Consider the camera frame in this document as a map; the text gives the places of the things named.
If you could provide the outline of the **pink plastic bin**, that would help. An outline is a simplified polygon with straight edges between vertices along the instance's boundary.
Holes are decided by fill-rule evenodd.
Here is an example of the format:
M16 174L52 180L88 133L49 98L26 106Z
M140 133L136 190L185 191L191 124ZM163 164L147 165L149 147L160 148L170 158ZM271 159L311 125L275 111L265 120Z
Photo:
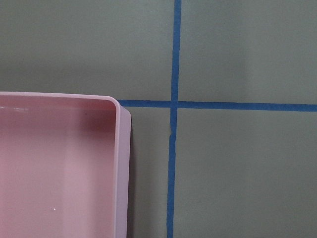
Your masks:
M1 237L126 237L130 133L109 96L1 92Z

